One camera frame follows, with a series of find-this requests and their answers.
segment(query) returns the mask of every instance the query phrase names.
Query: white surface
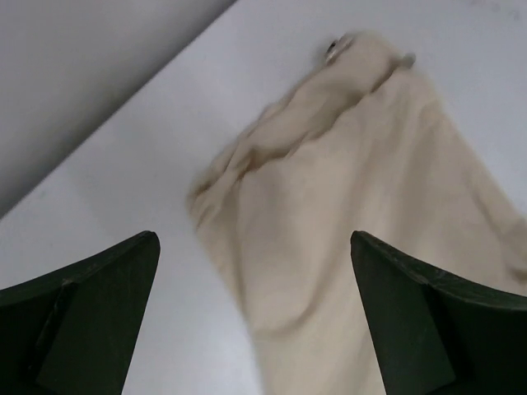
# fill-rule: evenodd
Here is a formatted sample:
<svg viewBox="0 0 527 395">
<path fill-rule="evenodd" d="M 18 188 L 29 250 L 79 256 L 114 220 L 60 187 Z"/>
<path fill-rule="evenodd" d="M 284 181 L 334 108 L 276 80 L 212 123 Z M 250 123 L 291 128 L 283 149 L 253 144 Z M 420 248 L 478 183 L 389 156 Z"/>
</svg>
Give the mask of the white surface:
<svg viewBox="0 0 527 395">
<path fill-rule="evenodd" d="M 0 0 L 0 216 L 233 0 Z"/>
<path fill-rule="evenodd" d="M 371 28 L 417 53 L 525 209 L 527 11 L 471 4 L 240 0 L 0 222 L 0 288 L 154 230 L 161 260 L 124 393 L 258 393 L 245 330 L 185 212 L 191 179 L 332 37 Z"/>
</svg>

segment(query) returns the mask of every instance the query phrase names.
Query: towel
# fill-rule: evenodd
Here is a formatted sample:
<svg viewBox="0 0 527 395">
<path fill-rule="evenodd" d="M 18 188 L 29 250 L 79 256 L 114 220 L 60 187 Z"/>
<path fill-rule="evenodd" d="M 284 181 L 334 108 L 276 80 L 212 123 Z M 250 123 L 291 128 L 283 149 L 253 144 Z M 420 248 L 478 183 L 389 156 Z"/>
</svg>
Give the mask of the towel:
<svg viewBox="0 0 527 395">
<path fill-rule="evenodd" d="M 385 393 L 354 230 L 525 295 L 525 219 L 402 59 L 375 34 L 354 36 L 191 188 L 197 235 L 245 317 L 268 394 Z"/>
</svg>

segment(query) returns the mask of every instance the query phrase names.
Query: crumpled cloth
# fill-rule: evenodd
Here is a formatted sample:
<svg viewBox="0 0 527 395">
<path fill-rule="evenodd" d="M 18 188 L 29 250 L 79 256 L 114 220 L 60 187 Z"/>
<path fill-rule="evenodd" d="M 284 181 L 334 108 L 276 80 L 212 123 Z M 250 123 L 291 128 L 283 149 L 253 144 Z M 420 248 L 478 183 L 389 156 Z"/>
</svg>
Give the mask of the crumpled cloth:
<svg viewBox="0 0 527 395">
<path fill-rule="evenodd" d="M 189 194 L 268 394 L 385 393 L 352 270 L 354 230 L 526 293 L 525 219 L 431 83 L 400 60 L 381 38 L 358 35 L 269 107 Z"/>
</svg>

